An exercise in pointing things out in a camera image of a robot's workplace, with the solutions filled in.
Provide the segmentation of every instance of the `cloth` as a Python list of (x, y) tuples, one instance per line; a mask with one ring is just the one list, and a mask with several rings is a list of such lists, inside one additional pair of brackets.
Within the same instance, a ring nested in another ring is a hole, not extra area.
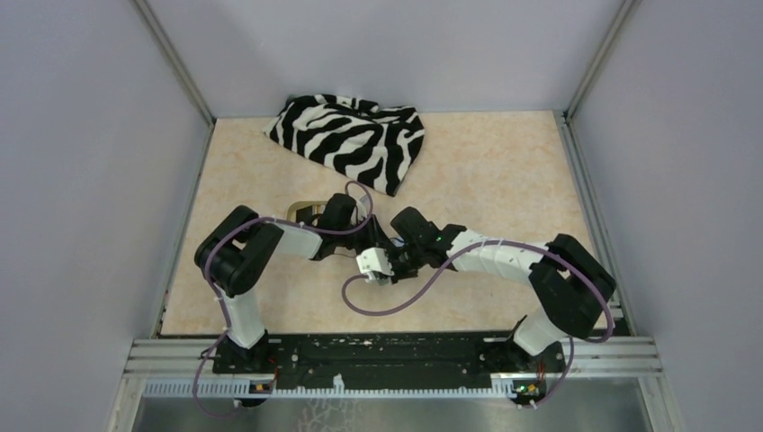
[(290, 99), (264, 133), (389, 196), (397, 193), (424, 142), (415, 108), (382, 109), (376, 102), (330, 94)]

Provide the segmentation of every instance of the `gray floor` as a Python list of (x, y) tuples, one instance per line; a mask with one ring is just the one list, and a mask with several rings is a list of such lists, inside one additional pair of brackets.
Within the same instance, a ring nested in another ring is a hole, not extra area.
[[(502, 400), (269, 400), (235, 418), (207, 418), (191, 399), (144, 399), (135, 431), (619, 431), (650, 430), (635, 380), (572, 381), (537, 411)], [(223, 412), (230, 400), (205, 400)]]

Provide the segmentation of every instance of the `zebra print cloth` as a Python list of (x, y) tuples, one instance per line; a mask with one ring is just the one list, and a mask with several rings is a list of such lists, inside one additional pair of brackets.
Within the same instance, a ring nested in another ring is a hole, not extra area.
[(381, 109), (375, 102), (329, 94), (301, 96), (264, 129), (285, 148), (395, 196), (424, 141), (411, 106)]

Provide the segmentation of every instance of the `beige tabletop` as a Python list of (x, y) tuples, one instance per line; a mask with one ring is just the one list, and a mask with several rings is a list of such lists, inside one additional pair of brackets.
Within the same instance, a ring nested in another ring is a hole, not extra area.
[[(392, 217), (414, 206), (440, 228), (455, 223), (522, 241), (550, 241), (565, 232), (590, 249), (551, 112), (430, 113), (421, 119), (424, 145), (398, 195), (372, 191), (374, 212), (388, 235), (394, 235)], [(217, 122), (162, 334), (220, 333), (220, 309), (193, 252), (234, 207), (284, 217), (294, 202), (327, 200), (342, 191), (343, 175), (270, 141), (262, 132), (269, 120)], [(395, 285), (357, 282), (349, 297), (362, 308), (386, 310), (412, 296), (433, 272), (424, 269), (419, 278)], [(321, 262), (274, 256), (256, 285), (266, 327), (280, 333), (511, 329), (539, 306), (528, 286), (446, 272), (408, 309), (365, 317), (349, 310), (340, 294), (342, 282), (357, 273), (355, 260), (344, 256)]]

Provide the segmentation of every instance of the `gray wall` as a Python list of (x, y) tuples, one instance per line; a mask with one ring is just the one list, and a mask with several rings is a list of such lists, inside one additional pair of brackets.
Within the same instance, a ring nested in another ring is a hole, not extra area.
[(103, 430), (206, 127), (127, 1), (4, 1), (0, 59), (0, 429)]
[(687, 429), (761, 430), (763, 3), (643, 2), (575, 122)]
[(424, 111), (565, 108), (621, 0), (151, 0), (211, 110), (289, 94)]

